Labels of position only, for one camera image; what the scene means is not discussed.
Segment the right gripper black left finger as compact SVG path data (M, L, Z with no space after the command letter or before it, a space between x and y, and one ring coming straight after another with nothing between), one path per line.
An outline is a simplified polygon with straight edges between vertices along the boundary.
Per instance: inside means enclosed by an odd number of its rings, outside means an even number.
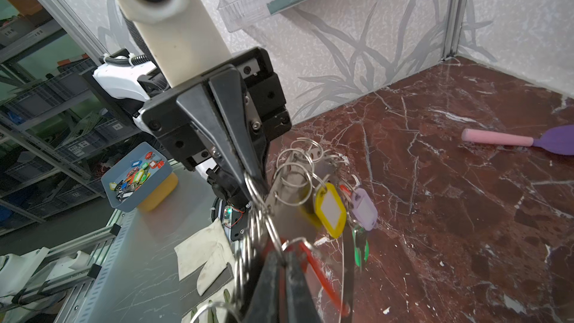
M280 280L283 265L278 252L270 252L259 274L242 322L280 322Z

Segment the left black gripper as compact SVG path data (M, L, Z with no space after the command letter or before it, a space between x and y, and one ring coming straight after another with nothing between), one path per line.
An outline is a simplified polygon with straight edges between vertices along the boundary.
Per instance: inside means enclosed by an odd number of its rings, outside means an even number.
M237 209L250 201L245 174L263 181L268 144L292 128L279 76L261 47L153 97L141 119L188 170L213 158L212 187Z

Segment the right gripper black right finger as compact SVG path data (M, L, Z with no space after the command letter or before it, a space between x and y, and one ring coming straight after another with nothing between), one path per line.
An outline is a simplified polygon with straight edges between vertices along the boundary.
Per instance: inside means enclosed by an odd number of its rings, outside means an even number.
M287 252L285 259L287 322L322 323L297 255Z

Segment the red key tag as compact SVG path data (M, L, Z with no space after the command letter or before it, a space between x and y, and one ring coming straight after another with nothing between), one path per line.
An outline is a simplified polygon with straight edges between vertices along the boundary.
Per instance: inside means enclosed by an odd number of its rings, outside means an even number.
M330 298L331 302L337 307L342 318L347 318L351 312L351 308L347 303L343 302L340 294L336 292L333 284L327 279L325 273L322 271L319 260L315 258L312 253L312 245L306 239L303 239L303 241L300 243L300 247L305 252L307 261L312 270L315 272L321 287L327 293L327 296Z

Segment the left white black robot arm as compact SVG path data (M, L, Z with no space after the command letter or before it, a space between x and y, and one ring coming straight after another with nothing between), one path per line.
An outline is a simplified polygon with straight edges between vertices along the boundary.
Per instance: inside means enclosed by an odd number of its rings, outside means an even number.
M244 208L244 174L261 185L270 143L292 128L268 52L249 49L176 88L146 56L132 65L125 55L102 58L94 72L105 101L118 104L188 170L215 160L208 184L218 198Z

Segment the white green work glove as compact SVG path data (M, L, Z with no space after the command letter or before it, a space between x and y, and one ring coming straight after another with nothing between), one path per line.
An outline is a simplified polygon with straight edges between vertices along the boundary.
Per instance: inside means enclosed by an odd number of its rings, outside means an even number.
M182 322L190 322L205 304L225 302L233 294L235 257L219 219L177 245L175 253Z

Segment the green key tag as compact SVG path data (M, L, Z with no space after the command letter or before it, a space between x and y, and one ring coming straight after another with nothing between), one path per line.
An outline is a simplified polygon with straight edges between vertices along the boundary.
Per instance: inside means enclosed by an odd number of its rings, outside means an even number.
M367 231L361 227L354 229L354 256L356 266L362 269L368 262L369 258L369 242L367 239Z

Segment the yellow key tag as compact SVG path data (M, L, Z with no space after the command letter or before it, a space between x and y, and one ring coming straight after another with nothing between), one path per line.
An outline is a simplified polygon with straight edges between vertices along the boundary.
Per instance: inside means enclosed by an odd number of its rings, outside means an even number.
M338 239L345 229L347 211L335 185L327 182L319 186L314 197L314 210L329 235Z

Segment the lilac key tag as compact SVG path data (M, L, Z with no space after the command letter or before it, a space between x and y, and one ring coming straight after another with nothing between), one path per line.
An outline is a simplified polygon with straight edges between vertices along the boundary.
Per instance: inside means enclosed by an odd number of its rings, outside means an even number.
M364 188L356 188L351 193L351 212L356 220L366 230L375 228L378 220L378 211Z

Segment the purple pink toy spatula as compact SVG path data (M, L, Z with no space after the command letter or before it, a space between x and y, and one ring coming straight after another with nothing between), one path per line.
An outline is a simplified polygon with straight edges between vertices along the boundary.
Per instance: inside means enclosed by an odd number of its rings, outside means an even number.
M573 155L573 125L551 128L539 138L477 129L465 129L461 134L461 139L476 144L538 147L558 155Z

